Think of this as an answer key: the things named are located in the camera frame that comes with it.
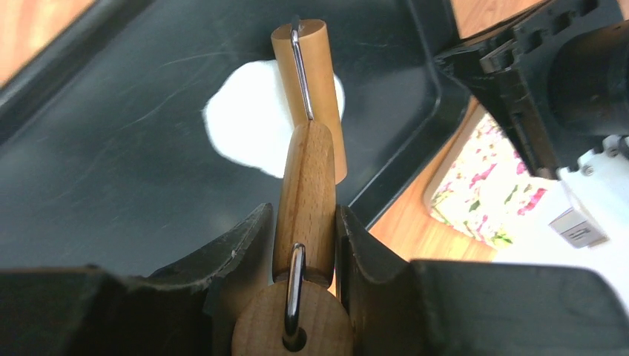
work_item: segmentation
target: black plastic part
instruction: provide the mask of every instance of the black plastic part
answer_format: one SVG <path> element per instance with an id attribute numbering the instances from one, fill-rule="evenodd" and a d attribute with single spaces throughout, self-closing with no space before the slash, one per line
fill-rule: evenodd
<path id="1" fill-rule="evenodd" d="M 0 271 L 0 355 L 229 355 L 238 315 L 268 285 L 272 217 L 261 205 L 148 278 Z"/>
<path id="2" fill-rule="evenodd" d="M 99 1 L 0 93 L 0 268 L 146 275 L 224 233 L 280 180 L 219 156 L 201 110 L 294 14 L 328 23 L 349 175 L 371 224 L 453 135 L 469 92 L 436 70 L 448 0 Z"/>
<path id="3" fill-rule="evenodd" d="M 559 124 L 549 100 L 553 61 L 571 39 L 623 20 L 616 0 L 546 0 L 441 53 L 440 68 L 460 80 L 503 128 L 533 175 L 557 178 L 604 136 Z"/>
<path id="4" fill-rule="evenodd" d="M 412 261 L 337 210 L 337 292 L 359 355 L 623 355 L 613 290 L 574 268 Z"/>
<path id="5" fill-rule="evenodd" d="M 578 134 L 629 134 L 629 22 L 568 42 L 557 55 L 548 91 L 559 123 Z"/>

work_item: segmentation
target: metal wire hook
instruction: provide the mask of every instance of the metal wire hook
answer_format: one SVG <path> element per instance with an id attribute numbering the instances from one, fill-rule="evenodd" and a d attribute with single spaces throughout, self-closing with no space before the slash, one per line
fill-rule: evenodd
<path id="1" fill-rule="evenodd" d="M 299 16 L 295 16 L 291 21 L 291 46 L 293 48 L 295 66 L 297 67 L 301 96 L 303 97 L 303 107 L 306 109 L 306 117 L 308 120 L 314 120 L 315 115 L 312 111 L 312 102 L 310 101 L 310 92 L 308 91 L 306 69 L 303 66 L 303 57 L 301 56 L 301 47 L 299 45 L 299 22 Z"/>
<path id="2" fill-rule="evenodd" d="M 286 309 L 284 310 L 284 346 L 289 350 L 297 350 L 300 345 L 299 305 L 301 300 L 301 283 L 306 269 L 306 247 L 295 243 L 291 252 L 289 286 L 286 290 Z"/>

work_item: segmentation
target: white cotton pad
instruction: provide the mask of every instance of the white cotton pad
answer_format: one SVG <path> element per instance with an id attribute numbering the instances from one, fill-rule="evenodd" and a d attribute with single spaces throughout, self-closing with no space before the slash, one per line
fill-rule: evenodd
<path id="1" fill-rule="evenodd" d="M 336 76 L 334 80 L 342 117 L 343 86 Z M 293 127 L 277 61 L 251 62 L 236 69 L 210 98 L 203 118 L 218 154 L 273 177 L 284 176 Z"/>

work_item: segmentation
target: wooden surface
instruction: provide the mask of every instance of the wooden surface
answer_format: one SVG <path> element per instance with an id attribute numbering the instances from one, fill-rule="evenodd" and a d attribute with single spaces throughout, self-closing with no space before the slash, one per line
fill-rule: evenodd
<path id="1" fill-rule="evenodd" d="M 289 352 L 282 343 L 286 282 L 263 289 L 236 322 L 232 355 L 351 355 L 354 333 L 343 305 L 327 290 L 303 282 L 299 325 L 306 345 Z"/>
<path id="2" fill-rule="evenodd" d="M 347 159 L 337 109 L 328 28 L 321 20 L 302 20 L 300 27 L 302 29 L 299 43 L 308 80 L 312 112 L 314 119 L 325 124 L 332 133 L 335 150 L 335 179 L 338 184 L 347 176 Z M 280 26 L 271 34 L 271 42 L 286 90 L 286 98 L 289 101 L 293 123 L 297 126 L 306 123 L 308 118 L 303 106 L 290 32 L 290 24 Z"/>
<path id="3" fill-rule="evenodd" d="M 0 0 L 0 82 L 81 13 L 92 0 Z M 462 36 L 470 36 L 537 0 L 452 0 Z M 620 0 L 627 13 L 629 0 Z M 422 195 L 449 144 L 404 192 L 372 233 L 405 259 L 489 261 L 494 251 L 432 219 Z"/>
<path id="4" fill-rule="evenodd" d="M 335 158 L 332 134 L 316 121 L 297 126 L 291 138 L 277 210 L 273 280 L 285 280 L 295 243 L 306 247 L 304 278 L 326 288 L 335 264 Z"/>

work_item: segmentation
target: pink flower pattern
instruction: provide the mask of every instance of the pink flower pattern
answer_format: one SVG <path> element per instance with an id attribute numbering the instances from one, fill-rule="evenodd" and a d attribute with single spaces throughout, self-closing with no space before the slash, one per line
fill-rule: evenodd
<path id="1" fill-rule="evenodd" d="M 497 182 L 501 184 L 499 189 L 488 186 Z M 513 186 L 505 186 L 506 182 L 512 182 Z M 487 245 L 504 248 L 514 240 L 504 225 L 505 214 L 527 215 L 551 184 L 529 176 L 527 166 L 503 131 L 487 115 L 478 123 L 433 196 L 431 215 Z M 500 211 L 493 210 L 503 201 Z"/>

